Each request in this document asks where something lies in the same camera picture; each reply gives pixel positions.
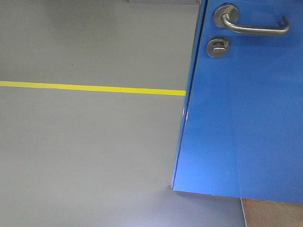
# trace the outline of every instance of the gray floor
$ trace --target gray floor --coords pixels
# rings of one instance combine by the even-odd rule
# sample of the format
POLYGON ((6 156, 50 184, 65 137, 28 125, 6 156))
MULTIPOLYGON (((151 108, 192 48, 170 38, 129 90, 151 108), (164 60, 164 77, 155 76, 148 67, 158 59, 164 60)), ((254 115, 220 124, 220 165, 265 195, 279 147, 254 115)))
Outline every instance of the gray floor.
MULTIPOLYGON (((197 6, 2 1, 0 80, 185 89, 197 6)), ((0 87, 0 226, 243 227, 169 185, 184 98, 0 87)))
POLYGON ((198 6, 1 1, 0 80, 186 89, 198 6))
POLYGON ((183 97, 0 87, 4 227, 243 227, 238 199, 173 192, 183 97))

